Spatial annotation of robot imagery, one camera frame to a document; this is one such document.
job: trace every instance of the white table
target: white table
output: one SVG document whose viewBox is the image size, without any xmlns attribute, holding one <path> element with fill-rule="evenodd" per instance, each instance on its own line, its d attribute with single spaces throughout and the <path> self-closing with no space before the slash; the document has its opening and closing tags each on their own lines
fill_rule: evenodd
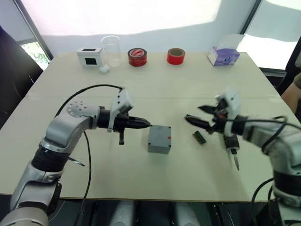
<svg viewBox="0 0 301 226">
<path fill-rule="evenodd" d="M 63 101 L 81 88 L 108 83 L 125 86 L 132 95 L 135 106 L 130 115 L 172 127 L 172 149 L 168 155 L 148 153 L 149 129 L 126 129 L 124 146 L 118 145 L 116 133 L 88 131 L 92 152 L 88 198 L 250 201 L 256 187 L 272 177 L 268 157 L 241 140 L 241 169 L 237 171 L 219 135 L 203 131 L 207 143 L 200 146 L 192 137 L 197 128 L 183 119 L 185 114 L 210 120 L 211 116 L 197 111 L 197 106 L 214 105 L 216 94 L 238 89 L 242 115 L 286 115 L 290 122 L 298 121 L 246 53 L 234 66 L 222 67 L 211 66 L 206 53 L 187 53 L 179 66 L 169 65 L 165 57 L 163 53 L 149 54 L 147 64 L 138 68 L 124 59 L 107 74 L 82 68 L 75 53 L 56 57 L 0 130 L 0 193 L 13 193 Z M 116 93 L 110 88 L 95 88 L 79 98 L 109 108 Z M 88 164 L 84 138 L 71 156 Z M 61 197 L 81 198 L 87 179 L 87 166 L 67 162 Z M 266 200 L 268 189 L 259 192 L 257 200 Z"/>
</svg>

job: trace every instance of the black screen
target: black screen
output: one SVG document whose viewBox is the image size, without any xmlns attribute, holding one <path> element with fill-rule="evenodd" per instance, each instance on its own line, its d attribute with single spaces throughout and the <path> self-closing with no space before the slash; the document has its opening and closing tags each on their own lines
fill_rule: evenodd
<svg viewBox="0 0 301 226">
<path fill-rule="evenodd" d="M 96 50 L 95 48 L 85 48 L 82 51 L 95 51 L 95 50 Z"/>
<path fill-rule="evenodd" d="M 85 58 L 87 65 L 97 65 L 95 58 Z"/>
</svg>

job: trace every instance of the gray box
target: gray box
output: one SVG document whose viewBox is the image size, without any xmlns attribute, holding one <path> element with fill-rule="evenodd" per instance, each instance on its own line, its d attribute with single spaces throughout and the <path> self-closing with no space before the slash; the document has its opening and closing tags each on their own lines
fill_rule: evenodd
<svg viewBox="0 0 301 226">
<path fill-rule="evenodd" d="M 168 154 L 171 148 L 171 127 L 156 126 L 150 127 L 148 152 Z"/>
</svg>

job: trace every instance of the white wall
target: white wall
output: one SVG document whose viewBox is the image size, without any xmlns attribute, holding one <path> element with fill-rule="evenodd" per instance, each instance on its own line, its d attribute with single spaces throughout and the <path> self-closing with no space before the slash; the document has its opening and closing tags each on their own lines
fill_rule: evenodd
<svg viewBox="0 0 301 226">
<path fill-rule="evenodd" d="M 301 0 L 263 0 L 238 50 L 259 67 L 285 69 L 301 36 Z"/>
<path fill-rule="evenodd" d="M 121 51 L 179 47 L 208 51 L 239 33 L 255 0 L 43 0 L 22 1 L 56 54 L 99 47 L 107 34 L 121 37 Z"/>
<path fill-rule="evenodd" d="M 33 34 L 11 0 L 0 0 L 0 26 L 16 41 L 33 38 Z"/>
</svg>

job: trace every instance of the red tape roll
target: red tape roll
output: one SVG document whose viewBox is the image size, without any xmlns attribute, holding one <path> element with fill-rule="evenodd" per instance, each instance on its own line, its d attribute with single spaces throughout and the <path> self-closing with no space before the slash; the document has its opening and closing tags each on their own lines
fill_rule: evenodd
<svg viewBox="0 0 301 226">
<path fill-rule="evenodd" d="M 140 67 L 147 62 L 146 51 L 142 48 L 133 48 L 128 51 L 128 62 L 130 65 Z"/>
<path fill-rule="evenodd" d="M 180 65 L 183 63 L 185 51 L 181 48 L 171 48 L 167 52 L 167 61 L 172 65 Z"/>
</svg>

